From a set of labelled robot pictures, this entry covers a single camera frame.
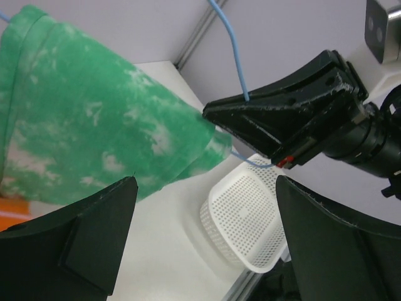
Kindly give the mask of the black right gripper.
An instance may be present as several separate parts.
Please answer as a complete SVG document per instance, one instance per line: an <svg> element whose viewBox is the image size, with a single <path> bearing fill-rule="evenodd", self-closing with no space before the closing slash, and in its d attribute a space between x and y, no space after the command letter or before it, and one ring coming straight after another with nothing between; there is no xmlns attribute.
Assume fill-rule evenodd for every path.
<svg viewBox="0 0 401 301"><path fill-rule="evenodd" d="M367 118L368 92L352 64L322 51L292 74L241 95L208 103L202 115L278 167L335 157L340 138Z"/></svg>

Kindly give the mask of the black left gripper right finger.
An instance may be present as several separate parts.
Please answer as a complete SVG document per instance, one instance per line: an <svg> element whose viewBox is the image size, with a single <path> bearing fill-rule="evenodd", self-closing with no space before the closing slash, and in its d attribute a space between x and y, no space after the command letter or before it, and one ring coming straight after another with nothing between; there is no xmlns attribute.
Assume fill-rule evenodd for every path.
<svg viewBox="0 0 401 301"><path fill-rule="evenodd" d="M400 300L400 226L287 176L276 197L302 300Z"/></svg>

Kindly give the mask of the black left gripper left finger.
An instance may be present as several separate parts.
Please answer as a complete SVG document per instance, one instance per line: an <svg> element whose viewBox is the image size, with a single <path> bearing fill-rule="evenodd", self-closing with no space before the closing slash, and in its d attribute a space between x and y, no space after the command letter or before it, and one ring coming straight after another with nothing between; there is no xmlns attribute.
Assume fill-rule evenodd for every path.
<svg viewBox="0 0 401 301"><path fill-rule="evenodd" d="M137 199L125 177L92 196L1 232L1 300L106 300Z"/></svg>

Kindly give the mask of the green white patterned trousers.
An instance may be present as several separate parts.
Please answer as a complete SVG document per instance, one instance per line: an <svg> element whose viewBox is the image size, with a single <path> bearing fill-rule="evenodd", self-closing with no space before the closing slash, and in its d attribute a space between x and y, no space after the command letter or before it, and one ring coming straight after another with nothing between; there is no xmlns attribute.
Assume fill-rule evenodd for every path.
<svg viewBox="0 0 401 301"><path fill-rule="evenodd" d="M3 195L66 205L134 176L144 199L231 149L199 110L72 25L28 5L3 31Z"/></svg>

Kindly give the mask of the blue wire hanger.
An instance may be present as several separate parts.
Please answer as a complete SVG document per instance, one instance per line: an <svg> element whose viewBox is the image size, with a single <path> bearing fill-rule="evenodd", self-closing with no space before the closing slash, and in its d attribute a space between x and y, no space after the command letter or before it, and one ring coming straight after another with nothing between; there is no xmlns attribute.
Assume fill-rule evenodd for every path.
<svg viewBox="0 0 401 301"><path fill-rule="evenodd" d="M246 101L248 101L250 99L250 92L248 92L246 88L234 31L229 24L226 16L222 12L220 5L218 5L215 1L209 1L209 4L213 8L215 13L219 15L221 21L227 29L227 32L229 33L232 50L234 53L234 60L236 62L237 74L243 92L243 95L240 96L245 96ZM42 9L32 5L24 6L23 8L21 8L20 12L15 14L12 18L7 18L1 12L1 19L9 23L1 36L1 93L3 93L3 95L1 96L1 166L3 166L5 162L5 156L7 155L9 148L8 144L10 140L10 133L8 133L8 130L13 131L14 127L13 125L11 125L12 118L10 109L12 108L11 105L13 104L13 96L16 92L15 83L17 75L19 74L19 63L22 62L20 61L20 59L22 58L22 54L24 51L24 44L26 44L25 42L28 42L29 34L33 32L33 28L35 27L35 25L39 24L40 21L45 21L43 23L44 25L46 25L46 22L48 21L51 23L50 29L41 29L40 33L44 33L45 38L39 39L38 41L40 43L42 43L42 41L45 41L47 34L51 32L54 26L66 25L68 28L70 28L70 24L65 22L58 22ZM96 47L100 47L99 49L104 51L105 55L111 55L113 59L115 58L115 61L117 63L122 63L123 66L129 67L130 70L133 69L134 71L142 72L142 70L132 64L131 61L126 60L124 57L105 47L103 44L99 43L97 40L94 40L92 37L87 36L85 32L82 32L73 26L71 27L71 29L73 29L74 32L77 32L77 34L83 35L83 37L86 38L88 42L94 42ZM102 58L98 53L96 53L96 55L86 55L88 57L88 60L81 60L78 59L78 55L72 55L71 58L67 59L67 62L72 62L72 67L78 67L84 63L88 63L89 59L91 59L93 61L92 63L94 63L94 67L103 67L106 63L106 58L103 58L105 55L103 55ZM151 151L145 149L144 146L139 144L136 145L139 146L139 149L135 151L133 147L128 147L127 139L121 140L121 142L126 142L123 144L123 146L125 147L123 147L123 149L125 151L128 151L127 154L129 156L127 157L127 162L135 163L134 169L139 169L140 164L150 164L152 166L157 165L156 162L158 159L154 159L151 156ZM252 166L260 168L270 168L274 166L272 164L257 165L255 163L252 163L250 160L245 159L245 157L239 155L237 152L231 151L231 154Z"/></svg>

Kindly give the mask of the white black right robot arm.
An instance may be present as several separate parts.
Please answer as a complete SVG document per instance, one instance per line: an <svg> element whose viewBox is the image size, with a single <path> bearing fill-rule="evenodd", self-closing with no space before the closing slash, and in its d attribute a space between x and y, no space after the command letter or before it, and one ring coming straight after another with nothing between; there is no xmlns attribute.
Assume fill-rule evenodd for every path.
<svg viewBox="0 0 401 301"><path fill-rule="evenodd" d="M285 78L209 102L202 116L274 166L291 169L318 154L389 180L382 194L400 196L400 89L381 106L368 101L353 65L322 51Z"/></svg>

